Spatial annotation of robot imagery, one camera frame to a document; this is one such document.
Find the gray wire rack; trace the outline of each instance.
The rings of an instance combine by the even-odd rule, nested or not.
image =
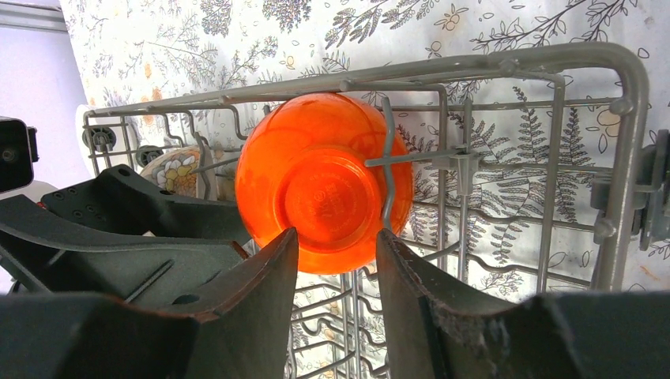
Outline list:
[[[603,68],[613,69],[621,80],[623,94],[618,98],[602,99],[566,99],[566,83],[560,73],[566,69]],[[455,105],[447,103],[445,84],[457,81],[490,80],[496,78],[518,78],[531,81],[552,83],[553,99],[549,101],[524,103],[488,103],[477,104],[471,100]],[[173,99],[163,99],[147,103],[109,107],[88,112],[84,116],[84,128],[93,128],[89,119],[95,117],[119,116],[123,131],[123,140],[126,144],[125,152],[106,152],[104,141],[90,141],[90,156],[96,173],[99,173],[97,158],[107,157],[105,163],[110,165],[108,156],[111,154],[127,154],[131,167],[135,167],[130,150],[125,117],[159,115],[164,118],[166,136],[183,141],[170,133],[167,114],[182,113],[189,119],[191,136],[196,141],[207,141],[196,131],[194,117],[190,113],[202,109],[225,109],[233,113],[235,134],[244,141],[245,136],[239,127],[239,113],[235,105],[242,103],[281,102],[310,92],[351,92],[351,91],[406,91],[406,92],[435,92],[439,96],[437,105],[395,105],[389,99],[382,103],[382,112],[386,118],[387,138],[384,153],[378,159],[366,162],[368,167],[382,166],[388,184],[387,198],[381,214],[384,225],[389,226],[390,205],[393,203],[394,183],[390,174],[390,165],[400,162],[429,161],[439,169],[438,200],[436,204],[415,201],[417,207],[437,209],[438,236],[437,246],[431,246],[414,241],[405,241],[410,246],[423,248],[429,253],[424,259],[437,261],[441,269],[446,268],[446,258],[453,256],[457,259],[457,277],[467,281],[467,261],[475,261],[482,268],[490,272],[511,272],[513,270],[526,272],[537,276],[536,291],[544,292],[548,279],[566,283],[574,283],[600,291],[620,291],[623,280],[623,270],[626,263],[628,243],[630,241],[630,225],[633,219],[632,199],[637,175],[638,156],[642,147],[645,132],[647,103],[649,97],[649,82],[646,71],[639,59],[630,51],[612,43],[570,43],[551,47],[537,47],[517,51],[500,51],[488,55],[463,55],[447,58],[438,58],[428,61],[403,63],[392,66],[383,66],[373,69],[335,73],[319,77],[308,77],[278,83],[253,85],[243,88],[232,88],[218,92],[206,92]],[[563,124],[563,109],[565,107],[609,106],[610,112],[620,116],[619,138],[616,143],[615,159],[612,168],[608,167],[580,167],[559,164],[559,147],[561,128]],[[478,155],[470,151],[470,130],[472,129],[473,111],[503,111],[509,109],[551,108],[551,139],[548,151],[547,164],[516,163],[500,165],[480,162]],[[390,146],[395,133],[393,112],[438,112],[439,114],[439,146],[435,152],[422,152],[406,156],[390,156]],[[462,141],[447,140],[448,111],[464,113],[464,138]],[[199,167],[196,172],[204,172],[230,161],[215,163],[208,167]],[[468,208],[468,197],[472,194],[472,175],[479,169],[509,170],[517,168],[532,168],[546,171],[546,194],[544,213],[541,218],[492,217],[480,210]],[[458,206],[446,203],[446,170],[458,172],[457,195],[461,203]],[[566,223],[554,221],[555,190],[557,177],[560,171],[577,171],[603,174],[611,176],[611,190],[609,192],[607,209],[602,217],[598,217],[593,225],[580,223]],[[454,243],[448,243],[446,236],[446,214],[448,211],[460,212],[459,235]],[[506,265],[494,267],[483,259],[468,253],[465,235],[468,229],[468,215],[477,215],[493,224],[508,224],[514,221],[524,221],[542,226],[540,236],[540,258],[536,267],[525,265]],[[549,253],[551,248],[551,233],[553,228],[566,228],[576,231],[593,233],[600,240],[600,249],[597,256],[593,277],[590,281],[572,278],[549,272]],[[330,373],[328,377],[362,378],[362,377],[390,377],[386,365],[373,367],[366,358],[365,346],[383,347],[383,342],[374,341],[369,333],[361,328],[362,316],[365,312],[380,314],[371,306],[370,299],[362,293],[363,280],[376,280],[376,277],[367,268],[356,270],[340,276],[339,285],[317,284],[315,286],[299,288],[296,291],[307,291],[316,287],[326,287],[337,293],[323,302],[316,302],[302,308],[295,308],[293,322],[304,327],[306,332],[316,336],[322,326],[327,326],[339,334],[334,340],[323,340],[308,346],[288,347],[288,364],[286,376],[290,378],[318,377]],[[316,313],[303,316],[304,313],[316,310],[326,302],[340,302],[344,312],[341,317],[329,313]],[[309,329],[306,322],[316,321],[318,330]],[[295,368],[295,354],[323,346],[331,346],[333,356],[329,365],[323,366],[310,373],[298,376]]]

